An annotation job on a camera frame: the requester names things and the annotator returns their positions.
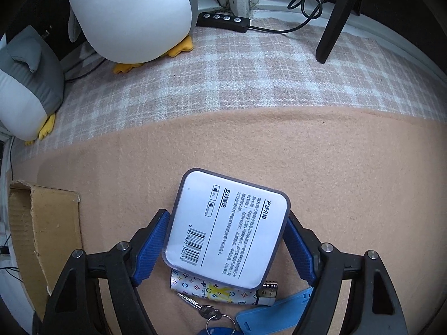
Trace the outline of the patterned white lighter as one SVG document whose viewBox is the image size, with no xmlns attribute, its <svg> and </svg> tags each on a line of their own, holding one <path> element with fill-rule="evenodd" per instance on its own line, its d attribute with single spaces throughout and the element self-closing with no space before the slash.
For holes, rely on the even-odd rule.
<svg viewBox="0 0 447 335">
<path fill-rule="evenodd" d="M 266 281 L 259 289 L 238 289 L 172 269 L 170 288 L 194 300 L 205 299 L 233 305 L 272 306 L 276 302 L 279 286 L 275 281 Z"/>
</svg>

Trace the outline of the pink plaid blanket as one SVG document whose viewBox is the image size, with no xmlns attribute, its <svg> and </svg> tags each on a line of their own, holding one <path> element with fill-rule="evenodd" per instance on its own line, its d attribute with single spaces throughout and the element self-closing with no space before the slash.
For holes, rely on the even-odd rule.
<svg viewBox="0 0 447 335">
<path fill-rule="evenodd" d="M 314 48 L 323 30 L 297 33 L 198 28 L 194 49 L 128 73 L 90 64 L 67 85 L 52 133 L 15 141 L 14 163 L 114 131 L 205 112 L 257 107 L 355 107 L 446 120 L 446 84 L 377 40 L 342 33 L 324 64 Z"/>
</svg>

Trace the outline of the cardboard box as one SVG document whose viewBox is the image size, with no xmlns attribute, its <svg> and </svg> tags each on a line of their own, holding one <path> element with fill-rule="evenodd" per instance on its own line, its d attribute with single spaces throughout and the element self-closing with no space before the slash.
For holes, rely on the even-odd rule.
<svg viewBox="0 0 447 335">
<path fill-rule="evenodd" d="M 83 247 L 80 195 L 25 181 L 10 184 L 8 217 L 24 288 L 43 319 L 48 296 L 69 255 Z"/>
</svg>

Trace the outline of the small grey white penguin plush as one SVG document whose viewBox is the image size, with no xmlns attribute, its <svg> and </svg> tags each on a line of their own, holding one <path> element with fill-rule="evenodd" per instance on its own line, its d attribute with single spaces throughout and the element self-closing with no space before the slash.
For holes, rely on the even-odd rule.
<svg viewBox="0 0 447 335">
<path fill-rule="evenodd" d="M 198 0 L 69 0 L 70 41 L 85 35 L 114 72 L 192 51 Z"/>
</svg>

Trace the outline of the blue plastic phone stand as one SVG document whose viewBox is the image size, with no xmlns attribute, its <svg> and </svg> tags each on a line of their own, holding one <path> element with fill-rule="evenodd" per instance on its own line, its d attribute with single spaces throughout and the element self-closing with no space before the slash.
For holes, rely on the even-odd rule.
<svg viewBox="0 0 447 335">
<path fill-rule="evenodd" d="M 273 334 L 295 327 L 304 314 L 313 288 L 309 287 L 272 306 L 256 307 L 238 313 L 236 321 L 244 334 Z"/>
</svg>

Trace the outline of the white square product box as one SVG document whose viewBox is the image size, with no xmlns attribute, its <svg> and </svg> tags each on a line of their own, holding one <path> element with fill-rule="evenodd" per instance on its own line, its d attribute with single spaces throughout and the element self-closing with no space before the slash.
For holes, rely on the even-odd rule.
<svg viewBox="0 0 447 335">
<path fill-rule="evenodd" d="M 240 289 L 265 281 L 290 212 L 286 194 L 205 169 L 181 179 L 162 256 L 172 269 Z"/>
</svg>

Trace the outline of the silver key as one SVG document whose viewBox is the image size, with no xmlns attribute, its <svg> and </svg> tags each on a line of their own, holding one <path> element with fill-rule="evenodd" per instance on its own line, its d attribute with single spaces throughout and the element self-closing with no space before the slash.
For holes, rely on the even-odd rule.
<svg viewBox="0 0 447 335">
<path fill-rule="evenodd" d="M 213 305 L 201 305 L 196 300 L 182 293 L 178 293 L 178 297 L 183 300 L 184 303 L 193 307 L 194 310 L 196 310 L 199 315 L 206 320 L 219 321 L 223 317 L 221 311 Z"/>
</svg>

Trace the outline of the large grey white penguin plush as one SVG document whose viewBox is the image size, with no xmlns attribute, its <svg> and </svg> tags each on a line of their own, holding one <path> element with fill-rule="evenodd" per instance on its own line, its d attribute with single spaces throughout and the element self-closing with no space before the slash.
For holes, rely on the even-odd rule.
<svg viewBox="0 0 447 335">
<path fill-rule="evenodd" d="M 64 95 L 61 62 L 27 26 L 1 49 L 1 124 L 16 138 L 34 141 Z"/>
</svg>

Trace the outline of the black power strip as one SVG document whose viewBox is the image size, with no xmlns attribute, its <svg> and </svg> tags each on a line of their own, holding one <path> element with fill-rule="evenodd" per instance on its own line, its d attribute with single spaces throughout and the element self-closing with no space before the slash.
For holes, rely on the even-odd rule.
<svg viewBox="0 0 447 335">
<path fill-rule="evenodd" d="M 202 12 L 198 16 L 196 26 L 246 33 L 250 27 L 250 20 L 247 17 L 234 17 L 216 12 Z"/>
</svg>

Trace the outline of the black stand leg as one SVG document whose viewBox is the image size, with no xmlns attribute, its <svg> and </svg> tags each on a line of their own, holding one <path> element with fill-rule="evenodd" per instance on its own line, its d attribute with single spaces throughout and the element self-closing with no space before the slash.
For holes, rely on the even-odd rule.
<svg viewBox="0 0 447 335">
<path fill-rule="evenodd" d="M 326 28 L 317 46 L 315 57 L 325 64 L 357 0 L 336 0 Z"/>
</svg>

